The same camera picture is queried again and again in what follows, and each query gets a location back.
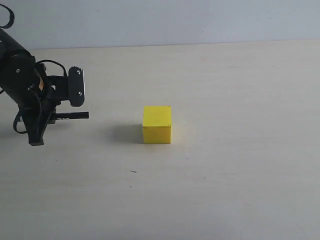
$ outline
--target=white table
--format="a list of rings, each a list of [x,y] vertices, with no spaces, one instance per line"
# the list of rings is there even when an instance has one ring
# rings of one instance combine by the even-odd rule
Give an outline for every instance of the white table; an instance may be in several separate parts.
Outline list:
[[[84,69],[57,110],[90,119],[31,147],[0,96],[0,239],[320,239],[320,40],[32,54]],[[141,144],[146,105],[172,106],[171,145]]]

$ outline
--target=robotic arm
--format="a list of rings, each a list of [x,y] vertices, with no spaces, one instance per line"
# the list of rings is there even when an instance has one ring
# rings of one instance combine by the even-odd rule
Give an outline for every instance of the robotic arm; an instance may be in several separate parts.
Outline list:
[[[79,67],[65,67],[52,60],[36,62],[26,49],[3,29],[10,28],[15,20],[11,9],[0,4],[10,13],[9,23],[0,26],[0,94],[6,92],[18,105],[19,111],[13,121],[13,129],[19,134],[28,134],[29,144],[44,144],[43,135],[48,124],[61,119],[88,119],[89,112],[56,113],[61,101],[70,101],[80,107],[85,101],[84,74]],[[63,69],[63,76],[47,76],[45,62],[54,63]],[[17,125],[23,122],[25,131]]]

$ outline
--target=white wall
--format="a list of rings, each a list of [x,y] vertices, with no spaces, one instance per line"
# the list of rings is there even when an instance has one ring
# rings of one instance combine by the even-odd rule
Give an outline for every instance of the white wall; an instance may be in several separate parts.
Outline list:
[[[319,0],[0,0],[28,49],[309,39]],[[6,14],[0,12],[4,22]]]

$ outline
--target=wall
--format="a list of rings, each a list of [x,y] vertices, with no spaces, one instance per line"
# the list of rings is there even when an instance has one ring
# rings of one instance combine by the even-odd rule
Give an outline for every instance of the wall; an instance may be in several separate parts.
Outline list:
[[[1,0],[28,49],[319,38],[319,0]],[[7,14],[0,11],[1,22]]]

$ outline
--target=yellow cube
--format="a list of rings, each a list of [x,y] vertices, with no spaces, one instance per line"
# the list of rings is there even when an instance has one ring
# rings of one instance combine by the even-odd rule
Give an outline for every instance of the yellow cube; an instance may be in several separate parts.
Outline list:
[[[145,106],[142,133],[145,144],[171,143],[171,107]]]

